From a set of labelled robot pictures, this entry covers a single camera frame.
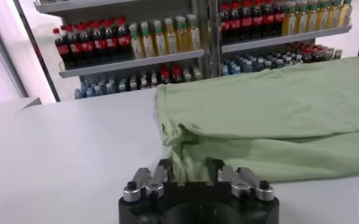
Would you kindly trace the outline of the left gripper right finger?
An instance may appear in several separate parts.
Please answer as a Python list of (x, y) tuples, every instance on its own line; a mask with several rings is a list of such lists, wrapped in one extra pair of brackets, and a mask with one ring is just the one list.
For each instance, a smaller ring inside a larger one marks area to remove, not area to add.
[(205, 165), (210, 180), (214, 183), (226, 182), (231, 185), (231, 193), (236, 198), (253, 195), (261, 201), (273, 201), (274, 188), (268, 180), (262, 180), (250, 168), (239, 167), (236, 170), (221, 159), (206, 158)]

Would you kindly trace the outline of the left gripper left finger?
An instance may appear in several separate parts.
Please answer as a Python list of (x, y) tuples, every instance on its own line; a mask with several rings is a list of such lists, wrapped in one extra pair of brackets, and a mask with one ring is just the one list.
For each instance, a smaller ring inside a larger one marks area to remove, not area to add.
[(164, 195), (164, 184), (173, 180), (173, 167), (171, 159), (161, 159), (154, 173), (146, 168), (139, 168), (131, 181), (123, 189), (123, 200), (134, 203), (142, 196), (155, 195), (161, 198)]

